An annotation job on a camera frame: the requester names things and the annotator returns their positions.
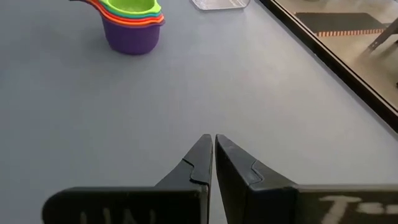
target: floor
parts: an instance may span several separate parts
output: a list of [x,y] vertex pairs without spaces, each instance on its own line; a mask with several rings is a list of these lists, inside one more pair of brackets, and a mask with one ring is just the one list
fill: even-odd
[[[365,12],[383,24],[398,16],[398,2],[393,0],[278,0],[292,13],[297,12]],[[340,59],[398,110],[398,35],[388,38],[375,51],[365,50],[379,34],[319,37]]]

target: purple cup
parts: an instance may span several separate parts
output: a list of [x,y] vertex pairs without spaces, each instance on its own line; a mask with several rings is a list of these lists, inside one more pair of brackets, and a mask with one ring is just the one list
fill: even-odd
[[118,52],[129,55],[141,55],[153,50],[159,40],[159,32],[164,20],[158,24],[146,26],[124,26],[102,17],[105,37],[109,46]]

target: green cup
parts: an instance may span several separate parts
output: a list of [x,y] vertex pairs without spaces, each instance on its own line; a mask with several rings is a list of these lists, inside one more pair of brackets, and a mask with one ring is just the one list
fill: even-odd
[[156,0],[100,0],[109,8],[127,15],[157,14],[162,9]]

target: gray table surface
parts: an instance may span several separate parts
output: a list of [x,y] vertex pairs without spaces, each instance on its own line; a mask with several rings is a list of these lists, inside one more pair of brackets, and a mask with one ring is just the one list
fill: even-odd
[[[203,133],[301,184],[398,183],[396,134],[258,2],[160,4],[158,46],[129,57],[84,3],[2,2],[2,223],[67,187],[154,185]],[[211,202],[226,223],[215,176]]]

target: black table border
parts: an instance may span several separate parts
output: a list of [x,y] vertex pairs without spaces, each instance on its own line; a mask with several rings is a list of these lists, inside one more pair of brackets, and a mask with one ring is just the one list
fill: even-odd
[[349,66],[321,43],[293,14],[275,0],[259,0],[285,24],[317,57],[371,107],[396,133],[398,133],[398,110],[369,86]]

